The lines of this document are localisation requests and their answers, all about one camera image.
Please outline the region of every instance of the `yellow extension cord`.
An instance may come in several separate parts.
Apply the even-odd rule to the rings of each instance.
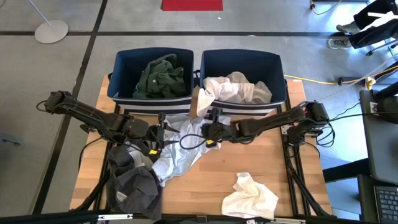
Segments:
[[[395,68],[398,68],[398,65],[396,65],[396,66],[394,66],[394,67],[391,67],[391,68],[388,68],[388,69],[386,69],[386,70],[383,70],[383,71],[381,71],[381,72],[377,72],[376,74],[373,74],[373,75],[371,75],[370,77],[379,75],[379,74],[381,74],[381,73],[383,73],[383,72],[388,72],[388,71],[393,70],[393,69],[395,69]],[[319,83],[319,84],[338,85],[337,82],[323,82],[323,81],[313,80],[313,79],[311,79],[311,78],[295,77],[295,76],[293,76],[293,75],[284,75],[284,77],[296,78],[296,79],[299,79],[299,80],[305,80],[305,81],[315,82],[315,83]],[[350,81],[345,81],[345,82],[343,82],[343,83],[352,83],[352,82],[355,82],[355,81],[358,81],[358,80],[350,80]]]
[[[324,14],[324,13],[327,13],[328,11],[330,11],[330,10],[332,10],[334,7],[336,7],[340,2],[342,2],[343,0],[339,0],[338,2],[336,2],[336,4],[334,5],[334,6],[332,6],[330,9],[328,9],[328,10],[326,10],[325,12],[321,12],[321,13],[318,13],[318,12],[316,12],[316,10],[315,10],[315,4],[313,3],[313,1],[312,0],[310,0],[310,2],[311,2],[311,6],[310,6],[310,8],[312,9],[312,11],[313,11],[313,13],[315,13],[316,15],[322,15],[322,14]]]

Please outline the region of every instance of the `red mat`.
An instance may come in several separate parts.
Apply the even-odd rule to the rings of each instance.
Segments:
[[[223,0],[163,0],[163,11],[222,11]]]

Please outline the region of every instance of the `gray fabric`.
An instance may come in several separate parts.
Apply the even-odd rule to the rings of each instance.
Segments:
[[[230,121],[230,117],[220,116],[220,122],[223,124],[229,124]],[[179,130],[180,133],[166,130],[164,139],[179,141],[186,134],[201,135],[201,126],[205,123],[211,123],[212,121],[202,118],[191,119],[185,115],[177,115],[167,116],[165,122],[167,122],[170,127]],[[193,147],[199,145],[203,140],[203,138],[189,136],[181,143],[184,147]],[[211,149],[219,149],[220,147],[221,144],[218,143],[216,147]],[[160,157],[152,166],[157,178],[160,180],[160,185],[164,187],[167,180],[174,176],[184,175],[202,154],[211,149],[207,148],[206,144],[202,144],[191,150],[182,149],[179,143],[166,146],[160,154]]]
[[[127,141],[125,143],[128,145],[133,144],[129,141]],[[141,152],[137,151],[133,147],[128,147],[127,151],[129,152],[132,159],[134,159],[134,167],[146,166],[148,169],[152,169],[152,166],[154,165],[154,163],[151,161],[151,159],[149,157],[144,156]]]
[[[141,212],[151,220],[162,217],[162,187],[146,166],[134,167],[127,146],[108,152],[111,177],[106,183],[106,196],[112,209],[124,213]]]

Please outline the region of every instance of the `gray concrete floor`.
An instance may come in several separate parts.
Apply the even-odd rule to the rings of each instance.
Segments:
[[[61,19],[72,31],[92,31],[101,0],[34,0],[49,19]],[[161,0],[108,1],[100,31],[263,31],[335,32],[337,24],[352,21],[365,3],[342,3],[328,14],[316,16],[309,2],[293,0],[224,0],[222,12],[162,12]],[[333,3],[317,4],[323,11]],[[8,0],[0,8],[1,31],[34,31],[43,21],[25,0]],[[50,91],[71,91],[78,75],[88,36],[68,36],[56,44],[42,45],[33,36],[0,35],[0,133],[18,136],[19,147],[0,145],[0,216],[30,213],[39,189],[60,115],[43,114],[35,104]],[[326,39],[309,37],[237,36],[98,36],[78,99],[95,105],[103,75],[113,70],[120,50],[141,47],[179,47],[195,53],[195,68],[208,49],[254,49],[279,54],[284,73],[333,82],[337,77],[363,76],[391,56],[387,49],[365,56],[370,47],[331,50]],[[308,100],[319,100],[340,86],[304,83]],[[324,101],[330,117],[354,105],[360,86],[347,88]],[[348,114],[359,113],[357,107]],[[63,145],[44,212],[69,208],[77,175],[78,155],[86,134],[72,120]],[[333,123],[336,143],[321,148],[322,158],[355,161],[367,157],[362,119]]]

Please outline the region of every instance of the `blue storage bin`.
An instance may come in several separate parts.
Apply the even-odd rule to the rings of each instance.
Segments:
[[[206,50],[202,54],[200,86],[206,77],[226,77],[243,73],[250,83],[263,81],[272,93],[271,103],[245,105],[215,100],[211,106],[223,108],[224,114],[264,116],[286,100],[286,87],[279,55],[257,50]]]
[[[177,66],[184,68],[187,95],[179,98],[134,99],[132,94],[148,63],[167,54],[177,55]],[[109,81],[108,97],[132,114],[188,114],[193,91],[193,52],[185,49],[146,48],[123,50],[116,54]]]

